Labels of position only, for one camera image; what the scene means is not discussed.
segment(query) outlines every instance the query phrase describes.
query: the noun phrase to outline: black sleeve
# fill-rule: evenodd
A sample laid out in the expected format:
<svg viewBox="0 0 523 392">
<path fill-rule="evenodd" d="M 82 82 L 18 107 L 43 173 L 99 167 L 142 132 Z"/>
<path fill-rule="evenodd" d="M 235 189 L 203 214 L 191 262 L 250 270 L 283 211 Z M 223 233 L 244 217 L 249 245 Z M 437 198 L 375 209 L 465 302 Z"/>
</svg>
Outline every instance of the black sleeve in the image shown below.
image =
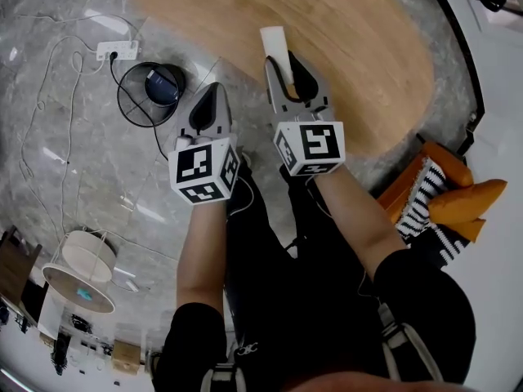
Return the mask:
<svg viewBox="0 0 523 392">
<path fill-rule="evenodd" d="M 376 271 L 374 286 L 396 322 L 417 331 L 444 379 L 463 383 L 476 343 L 476 323 L 458 284 L 411 249 L 386 258 Z"/>
<path fill-rule="evenodd" d="M 226 361 L 226 347 L 225 324 L 217 310 L 198 303 L 181 306 L 154 374 L 154 389 L 199 392 L 205 373 Z"/>
</svg>

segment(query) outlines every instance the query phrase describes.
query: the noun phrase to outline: black shirt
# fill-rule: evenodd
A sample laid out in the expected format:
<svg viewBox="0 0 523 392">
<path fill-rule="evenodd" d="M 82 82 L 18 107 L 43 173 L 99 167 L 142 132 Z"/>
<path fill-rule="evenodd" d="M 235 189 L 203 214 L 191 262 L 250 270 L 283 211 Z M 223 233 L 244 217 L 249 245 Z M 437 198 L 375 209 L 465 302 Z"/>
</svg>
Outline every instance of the black shirt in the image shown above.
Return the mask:
<svg viewBox="0 0 523 392">
<path fill-rule="evenodd" d="M 373 294 L 391 308 L 398 323 L 412 326 L 427 345 L 446 381 L 463 383 L 472 359 L 476 329 L 472 308 L 456 282 L 412 250 L 395 252 L 380 264 Z M 288 304 L 235 352 L 247 391 L 280 390 L 287 381 L 327 372 L 359 371 L 387 376 L 382 351 L 378 301 L 365 286 L 340 300 L 323 294 L 321 301 Z M 422 380 L 410 357 L 396 356 L 403 380 Z M 222 316 L 203 304 L 180 307 L 159 360 L 154 387 L 158 392 L 199 392 L 203 376 L 226 361 Z"/>
</svg>

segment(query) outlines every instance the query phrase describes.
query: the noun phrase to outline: marble floor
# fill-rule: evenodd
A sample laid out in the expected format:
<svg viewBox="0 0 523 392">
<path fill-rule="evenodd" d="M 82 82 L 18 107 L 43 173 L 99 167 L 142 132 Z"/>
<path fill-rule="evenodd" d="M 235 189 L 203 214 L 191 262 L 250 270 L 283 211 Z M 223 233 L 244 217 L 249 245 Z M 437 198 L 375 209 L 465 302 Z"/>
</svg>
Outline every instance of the marble floor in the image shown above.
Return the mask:
<svg viewBox="0 0 523 392">
<path fill-rule="evenodd" d="M 390 153 L 347 159 L 367 189 L 413 157 L 419 147 L 417 131 L 456 149 L 476 108 L 463 55 L 437 1 L 401 1 L 431 48 L 436 91 L 421 127 Z M 129 23 L 115 17 L 74 20 L 95 14 L 122 16 Z M 167 163 L 153 132 L 134 127 L 120 115 L 108 65 L 82 76 L 72 99 L 77 79 L 73 54 L 83 55 L 84 71 L 99 63 L 78 39 L 65 38 L 44 77 L 56 43 L 70 36 L 95 48 L 100 41 L 135 38 L 142 48 L 140 60 L 180 65 L 189 80 L 179 109 L 199 87 L 222 82 L 239 125 L 239 143 L 252 153 L 254 178 L 271 224 L 282 243 L 288 243 L 295 227 L 271 143 L 270 106 L 257 82 L 147 17 L 132 0 L 0 0 L 0 227 L 15 224 L 30 242 L 41 243 L 45 253 L 40 265 L 72 229 L 106 229 L 124 237 L 127 241 L 110 234 L 108 240 L 118 252 L 117 266 L 136 275 L 140 291 L 128 292 L 117 286 L 124 280 L 115 280 L 109 294 L 117 311 L 86 317 L 99 336 L 109 339 L 130 331 L 139 332 L 143 341 L 161 339 L 175 307 L 177 259 L 190 207 L 170 189 Z M 116 63 L 117 75 L 131 65 Z M 175 120 L 158 128 L 167 152 Z"/>
</svg>

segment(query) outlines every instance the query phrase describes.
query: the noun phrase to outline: person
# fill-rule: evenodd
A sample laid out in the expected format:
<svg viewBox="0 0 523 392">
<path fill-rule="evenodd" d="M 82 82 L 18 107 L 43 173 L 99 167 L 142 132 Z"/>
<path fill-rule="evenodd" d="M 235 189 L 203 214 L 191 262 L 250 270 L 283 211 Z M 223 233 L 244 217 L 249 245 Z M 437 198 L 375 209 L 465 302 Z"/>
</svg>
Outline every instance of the person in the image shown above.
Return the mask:
<svg viewBox="0 0 523 392">
<path fill-rule="evenodd" d="M 458 284 L 425 261 L 420 247 L 407 248 L 346 167 L 314 178 L 291 177 L 285 167 L 280 173 L 296 221 L 297 258 L 271 229 L 243 161 L 231 199 L 192 211 L 177 269 L 177 311 L 154 388 L 200 392 L 206 374 L 228 361 L 225 288 L 239 345 L 234 365 L 247 392 L 455 390 L 476 341 Z M 394 356 L 403 382 L 389 378 L 382 303 L 415 330 L 448 384 L 430 381 L 412 349 Z"/>
</svg>

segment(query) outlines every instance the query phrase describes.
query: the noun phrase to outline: white power strip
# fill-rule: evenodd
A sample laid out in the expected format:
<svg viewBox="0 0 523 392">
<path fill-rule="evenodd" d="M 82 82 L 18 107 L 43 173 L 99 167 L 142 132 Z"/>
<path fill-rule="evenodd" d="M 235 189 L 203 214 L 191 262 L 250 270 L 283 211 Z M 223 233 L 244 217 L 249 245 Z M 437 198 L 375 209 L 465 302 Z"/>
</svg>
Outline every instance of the white power strip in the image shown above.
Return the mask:
<svg viewBox="0 0 523 392">
<path fill-rule="evenodd" d="M 96 48 L 96 59 L 109 60 L 109 55 L 115 51 L 118 53 L 117 60 L 135 60 L 141 48 L 138 41 L 100 42 Z"/>
</svg>

